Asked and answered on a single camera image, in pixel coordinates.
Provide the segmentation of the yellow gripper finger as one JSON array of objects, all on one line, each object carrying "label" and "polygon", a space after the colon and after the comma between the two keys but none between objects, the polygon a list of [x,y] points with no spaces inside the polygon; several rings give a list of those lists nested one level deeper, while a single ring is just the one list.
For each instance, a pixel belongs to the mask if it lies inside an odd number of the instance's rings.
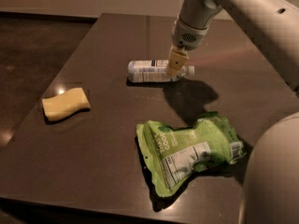
[{"label": "yellow gripper finger", "polygon": [[168,55],[166,73],[170,77],[175,76],[188,60],[189,55],[185,48],[178,48],[176,46],[172,46]]}]

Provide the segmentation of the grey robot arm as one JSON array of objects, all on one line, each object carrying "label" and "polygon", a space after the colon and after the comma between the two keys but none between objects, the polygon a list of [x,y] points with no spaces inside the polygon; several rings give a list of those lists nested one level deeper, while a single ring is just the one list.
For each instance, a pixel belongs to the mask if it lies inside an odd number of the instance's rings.
[{"label": "grey robot arm", "polygon": [[285,0],[183,0],[174,45],[199,66],[247,143],[238,224],[299,224],[299,10]]}]

